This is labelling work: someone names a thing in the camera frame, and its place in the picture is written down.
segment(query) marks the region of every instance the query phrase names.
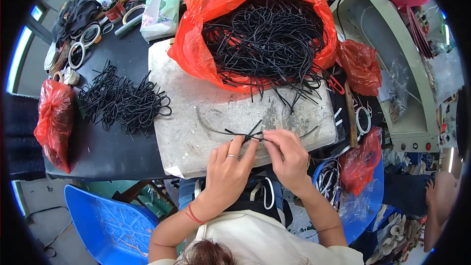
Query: blue plastic chair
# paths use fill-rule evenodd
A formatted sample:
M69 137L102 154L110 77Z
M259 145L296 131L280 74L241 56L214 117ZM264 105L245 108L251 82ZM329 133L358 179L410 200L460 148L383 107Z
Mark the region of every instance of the blue plastic chair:
M105 199L73 185L64 188L72 221L91 256L102 265L147 264L157 216L141 206Z
M314 183L319 174L321 173L321 169L330 159L326 159L322 162L317 168L315 169L314 175L312 176L312 182ZM365 230L365 228L376 218L378 214L383 196L384 196L384 168L383 168L383 161L382 158L379 161L378 165L374 169L373 173L373 180L377 179L378 181L375 182L372 191L363 190L360 195L367 195L370 197L370 208L368 210L368 214L366 215L366 221L362 222L360 220L355 220L350 223L344 224L343 232L345 233L345 238L347 239L347 244L351 244L354 240L356 240Z

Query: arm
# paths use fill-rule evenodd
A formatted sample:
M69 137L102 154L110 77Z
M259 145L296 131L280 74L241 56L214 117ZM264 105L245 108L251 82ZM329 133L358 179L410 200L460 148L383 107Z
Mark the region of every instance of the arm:
M244 190L259 141L251 140L240 161L227 156L238 156L243 141L244 136L236 136L233 141L211 151L206 187L191 203L191 211L199 221L206 222L218 216L235 203ZM177 258L177 245L200 226L186 213L190 214L189 207L168 217L154 229L149 244L149 263Z
M312 184L307 174L308 153L299 137L287 130L265 130L263 138L273 171L283 186L301 198L309 218L325 247L347 246L340 217Z
M427 206L429 206L429 212L427 214L427 223L425 224L423 250L424 252L429 252L433 249L433 246L439 239L442 228L437 219L436 189L432 180L427 183L425 190L425 202L427 203Z

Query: scissors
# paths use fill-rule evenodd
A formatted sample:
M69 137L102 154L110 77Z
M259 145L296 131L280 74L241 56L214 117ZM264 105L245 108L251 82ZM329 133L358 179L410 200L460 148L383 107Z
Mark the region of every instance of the scissors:
M329 86L330 86L330 88L332 88L332 91L334 93L337 91L341 95L344 95L345 90L344 90L343 86L340 85L340 83L334 77L334 75L338 75L340 73L340 71L338 71L337 73L334 73L334 72L335 72L335 67L333 67L332 74L327 72L327 71L324 71L324 73L326 74L326 78L324 80L326 80L329 83Z

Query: red string bracelet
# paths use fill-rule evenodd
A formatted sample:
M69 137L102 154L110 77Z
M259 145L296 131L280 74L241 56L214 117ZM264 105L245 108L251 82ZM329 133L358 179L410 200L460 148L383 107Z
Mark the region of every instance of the red string bracelet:
M191 220L193 220L193 221L195 221L195 222L198 222L199 224L205 224L206 222L198 220L198 219L195 217L195 215L193 215L193 212L191 211L191 203L192 203L192 202L190 202L190 203L188 204L188 211L190 212L190 214L188 214L188 213L186 213L186 212L185 212L185 214L188 215L188 217L190 217Z

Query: white shirt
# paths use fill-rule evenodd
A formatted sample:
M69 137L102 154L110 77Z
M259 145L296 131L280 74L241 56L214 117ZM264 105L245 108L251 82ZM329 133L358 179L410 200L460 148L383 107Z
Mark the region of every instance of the white shirt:
M238 264L305 264L363 265L363 254L342 246L324 247L289 233L274 218L251 211L223 212L201 225L187 243L211 239L221 242L234 254ZM149 265L172 265L163 259Z

